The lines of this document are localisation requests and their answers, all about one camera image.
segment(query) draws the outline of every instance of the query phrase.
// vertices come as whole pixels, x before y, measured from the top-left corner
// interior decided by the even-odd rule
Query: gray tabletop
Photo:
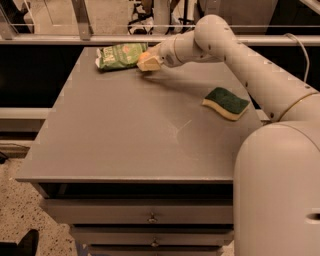
[[[215,87],[249,99],[223,63],[101,73],[85,48],[17,180],[232,182],[237,152],[261,126],[254,107],[237,122],[201,105]]]

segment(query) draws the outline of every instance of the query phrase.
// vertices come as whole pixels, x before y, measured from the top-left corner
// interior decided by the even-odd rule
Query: cable
[[[307,50],[306,48],[304,47],[303,43],[299,40],[299,38],[297,38],[295,35],[293,34],[290,34],[290,33],[287,33],[285,34],[285,36],[289,37],[289,38],[294,38],[297,43],[301,46],[302,48],[302,51],[304,53],[304,56],[306,58],[306,62],[307,62],[307,67],[306,67],[306,71],[305,71],[305,74],[304,74],[304,79],[303,79],[303,82],[307,82],[307,78],[308,78],[308,74],[309,74],[309,67],[310,67],[310,60],[309,60],[309,56],[308,56],[308,53],[307,53]]]

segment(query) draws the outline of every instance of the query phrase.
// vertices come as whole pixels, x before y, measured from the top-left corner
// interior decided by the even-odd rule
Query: green bag
[[[147,48],[147,43],[125,43],[97,49],[96,65],[106,71],[133,68]]]

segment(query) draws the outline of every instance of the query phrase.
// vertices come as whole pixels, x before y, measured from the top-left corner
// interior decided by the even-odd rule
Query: black shoe
[[[20,241],[15,243],[0,243],[0,256],[35,256],[39,241],[38,230],[31,229]]]

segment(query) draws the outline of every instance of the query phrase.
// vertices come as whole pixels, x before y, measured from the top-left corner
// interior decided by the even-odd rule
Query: sponge
[[[249,101],[217,87],[205,97],[202,105],[213,108],[226,119],[237,121],[249,107]]]

